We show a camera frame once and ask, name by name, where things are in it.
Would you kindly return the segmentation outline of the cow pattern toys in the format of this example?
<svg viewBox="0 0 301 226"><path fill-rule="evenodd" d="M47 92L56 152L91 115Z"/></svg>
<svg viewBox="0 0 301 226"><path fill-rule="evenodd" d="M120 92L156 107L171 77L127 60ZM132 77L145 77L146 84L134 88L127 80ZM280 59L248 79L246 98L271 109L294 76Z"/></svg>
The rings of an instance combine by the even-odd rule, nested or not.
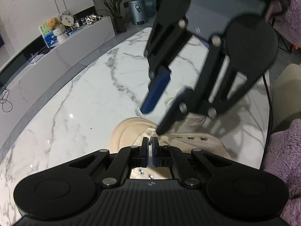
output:
<svg viewBox="0 0 301 226"><path fill-rule="evenodd" d="M90 26L90 25L96 23L97 21L101 21L102 17L103 17L102 15L90 14L85 17L82 17L80 19L80 24L82 26Z"/></svg>

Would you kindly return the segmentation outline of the water bottle jug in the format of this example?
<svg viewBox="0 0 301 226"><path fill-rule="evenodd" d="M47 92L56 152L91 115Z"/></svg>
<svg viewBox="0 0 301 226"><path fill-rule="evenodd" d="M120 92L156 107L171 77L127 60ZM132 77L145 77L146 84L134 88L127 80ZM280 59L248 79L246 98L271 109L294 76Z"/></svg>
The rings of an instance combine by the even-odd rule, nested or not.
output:
<svg viewBox="0 0 301 226"><path fill-rule="evenodd" d="M154 16L156 14L156 0L144 0L144 3L148 17Z"/></svg>

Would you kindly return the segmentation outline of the beige canvas shoe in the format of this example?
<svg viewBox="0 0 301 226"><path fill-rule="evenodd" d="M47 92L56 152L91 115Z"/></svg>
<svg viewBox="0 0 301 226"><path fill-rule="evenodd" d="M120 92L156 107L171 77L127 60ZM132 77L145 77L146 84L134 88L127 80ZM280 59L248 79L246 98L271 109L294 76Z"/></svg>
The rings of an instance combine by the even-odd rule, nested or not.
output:
<svg viewBox="0 0 301 226"><path fill-rule="evenodd" d="M184 153L190 153L194 148L200 148L206 152L230 159L224 144L215 136L207 133L179 133L183 125L191 129L201 127L206 117L189 113L183 121L177 121L171 132L162 136L155 133L156 124L141 117L131 117L120 122L113 130L108 149L111 153L117 153L123 147L140 146L144 137L157 137L160 145L170 145L181 149Z"/></svg>

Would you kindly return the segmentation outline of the teddy bear plush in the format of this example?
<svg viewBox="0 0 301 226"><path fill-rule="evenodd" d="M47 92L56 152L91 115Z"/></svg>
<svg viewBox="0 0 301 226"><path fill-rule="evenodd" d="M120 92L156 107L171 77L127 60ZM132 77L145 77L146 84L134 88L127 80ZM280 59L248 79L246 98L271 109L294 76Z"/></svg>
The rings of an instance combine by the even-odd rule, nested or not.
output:
<svg viewBox="0 0 301 226"><path fill-rule="evenodd" d="M58 24L59 24L58 19L56 17L53 17L48 21L47 26L50 31L53 31Z"/></svg>

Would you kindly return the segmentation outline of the purple fluffy garment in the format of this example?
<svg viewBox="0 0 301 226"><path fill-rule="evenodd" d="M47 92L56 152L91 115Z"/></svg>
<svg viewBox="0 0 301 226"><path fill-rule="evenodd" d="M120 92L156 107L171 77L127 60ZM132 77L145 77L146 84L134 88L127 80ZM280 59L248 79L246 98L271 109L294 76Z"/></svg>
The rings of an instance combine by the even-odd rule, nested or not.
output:
<svg viewBox="0 0 301 226"><path fill-rule="evenodd" d="M281 3L270 7L274 27L290 43L300 47L300 0L290 0L285 12ZM300 225L300 65L289 64L274 82L272 90L272 134L263 158L264 171L281 178L289 198L281 218L288 225Z"/></svg>

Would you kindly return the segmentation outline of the potted green plant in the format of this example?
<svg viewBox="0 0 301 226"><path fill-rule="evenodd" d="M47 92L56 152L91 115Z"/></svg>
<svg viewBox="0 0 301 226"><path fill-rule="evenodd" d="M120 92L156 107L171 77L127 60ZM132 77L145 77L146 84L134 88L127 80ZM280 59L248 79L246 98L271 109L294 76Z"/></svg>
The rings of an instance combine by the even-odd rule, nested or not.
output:
<svg viewBox="0 0 301 226"><path fill-rule="evenodd" d="M111 15L113 18L113 23L118 34L126 32L125 21L121 15L121 4L124 0L99 0L105 9L100 9L100 11L105 11Z"/></svg>

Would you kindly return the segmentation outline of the grey pedal trash bin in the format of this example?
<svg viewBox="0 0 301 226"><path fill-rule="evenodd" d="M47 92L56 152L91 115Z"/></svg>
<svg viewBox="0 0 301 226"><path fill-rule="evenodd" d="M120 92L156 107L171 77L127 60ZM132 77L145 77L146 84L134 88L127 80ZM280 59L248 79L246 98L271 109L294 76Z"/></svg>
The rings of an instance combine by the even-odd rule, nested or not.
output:
<svg viewBox="0 0 301 226"><path fill-rule="evenodd" d="M128 2L128 8L133 25L141 25L148 22L144 0L131 0Z"/></svg>

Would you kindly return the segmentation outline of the white flat box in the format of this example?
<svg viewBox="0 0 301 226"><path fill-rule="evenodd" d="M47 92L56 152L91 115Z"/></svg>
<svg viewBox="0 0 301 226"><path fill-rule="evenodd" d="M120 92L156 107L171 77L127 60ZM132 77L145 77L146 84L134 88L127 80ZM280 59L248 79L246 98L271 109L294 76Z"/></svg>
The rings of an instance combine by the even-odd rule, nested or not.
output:
<svg viewBox="0 0 301 226"><path fill-rule="evenodd" d="M31 59L31 61L28 62L28 64L29 64L29 65L32 65L32 64L35 65L35 64L40 60L40 58L42 58L43 56L44 56L44 54L39 54L39 55L34 56L34 57Z"/></svg>

